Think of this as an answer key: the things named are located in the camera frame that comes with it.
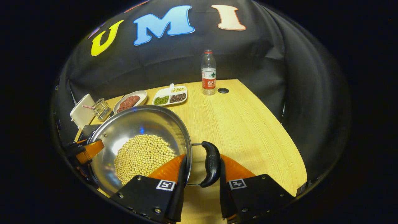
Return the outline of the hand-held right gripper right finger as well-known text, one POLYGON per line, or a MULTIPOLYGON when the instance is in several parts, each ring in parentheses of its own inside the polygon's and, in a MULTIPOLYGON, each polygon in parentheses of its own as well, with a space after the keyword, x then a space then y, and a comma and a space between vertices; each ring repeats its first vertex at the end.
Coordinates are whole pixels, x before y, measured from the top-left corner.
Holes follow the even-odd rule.
POLYGON ((220 206, 227 223, 266 224, 295 199, 269 175, 255 175, 230 157, 220 157, 220 206))

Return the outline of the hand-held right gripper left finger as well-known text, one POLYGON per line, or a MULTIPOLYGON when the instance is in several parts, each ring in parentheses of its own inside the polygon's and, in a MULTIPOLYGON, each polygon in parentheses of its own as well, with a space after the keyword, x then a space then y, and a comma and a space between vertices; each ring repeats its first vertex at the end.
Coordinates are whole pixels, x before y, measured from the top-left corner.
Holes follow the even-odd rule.
POLYGON ((178 156, 179 162, 172 170, 176 180, 156 179, 136 175, 110 199, 119 207, 140 219, 144 224, 176 224, 181 221, 187 156, 178 156))

